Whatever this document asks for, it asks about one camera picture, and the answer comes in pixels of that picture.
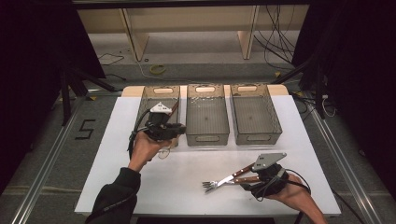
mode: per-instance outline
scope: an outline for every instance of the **person's arm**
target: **person's arm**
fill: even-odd
[[[85,223],[129,224],[136,206],[136,193],[140,188],[140,174],[143,166],[171,141],[156,142],[140,132],[134,140],[134,152],[128,167],[120,169],[114,183],[104,185],[96,197],[92,215]]]
[[[292,174],[289,174],[289,180],[303,184],[299,177]],[[303,212],[309,217],[312,223],[327,223],[325,216],[323,216],[323,213],[308,191],[299,186],[287,184],[278,194],[267,196],[267,198],[280,201],[290,208]]]

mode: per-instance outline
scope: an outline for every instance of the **white tabletop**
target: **white tabletop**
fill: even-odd
[[[253,163],[262,153],[286,152],[278,164],[298,172],[308,182],[312,196],[326,216],[341,211],[320,167],[291,96],[272,96],[283,133],[274,146],[237,146],[234,142],[229,98],[226,99],[230,136],[226,147],[188,147],[185,135],[178,147],[161,160],[155,157],[141,171],[137,216],[279,217],[298,212],[272,201],[256,201],[240,186],[222,186],[205,194],[203,181],[223,177]],[[129,162],[128,138],[134,127],[140,97],[120,97],[113,109],[75,212],[88,215],[101,187],[112,183]],[[180,121],[185,123],[186,99],[181,98]]]

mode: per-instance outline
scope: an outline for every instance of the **black sleeve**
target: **black sleeve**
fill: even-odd
[[[140,174],[121,168],[114,183],[104,185],[96,197],[92,213],[85,223],[130,223],[140,188]]]

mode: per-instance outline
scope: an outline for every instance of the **aluminum rail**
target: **aluminum rail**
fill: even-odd
[[[310,93],[306,93],[307,97],[312,97]],[[313,110],[314,107],[312,105],[309,106],[310,110]],[[338,145],[334,136],[332,135],[332,131],[325,119],[322,119],[317,111],[312,112],[312,116],[315,120],[315,123],[318,125],[321,134],[323,135],[324,140],[326,141],[327,146],[329,147],[332,156],[335,159],[335,162],[338,165],[338,168],[343,175],[346,184],[349,186],[349,189],[356,200],[362,214],[364,215],[364,219],[367,223],[373,224],[381,224],[383,223],[380,215],[375,211],[373,202],[370,197],[366,193],[364,187],[361,185],[358,177],[355,175],[352,167],[349,165],[347,158],[345,157],[343,150]]]
[[[49,151],[49,155],[41,166],[40,171],[35,178],[35,181],[29,188],[29,191],[26,193],[20,206],[18,207],[15,216],[12,219],[12,224],[26,223],[35,206],[35,203],[37,202],[40,191],[46,183],[47,178],[50,175],[50,171],[52,170],[52,167],[55,164],[60,151],[62,150],[66,137],[69,134],[69,131],[76,120],[76,116],[80,107],[84,103],[84,100],[85,97],[78,97],[75,101],[75,106],[73,106],[72,115],[69,121],[62,127],[61,131],[56,137],[56,140]]]

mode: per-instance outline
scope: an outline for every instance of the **person's hand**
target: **person's hand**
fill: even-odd
[[[303,184],[299,177],[292,174],[289,174],[289,180]],[[304,212],[313,223],[327,223],[314,199],[302,187],[288,183],[278,194],[269,195],[267,198],[280,201],[290,208]]]
[[[128,168],[140,172],[162,147],[168,147],[171,141],[157,142],[150,139],[145,133],[139,132],[134,140],[134,152]]]

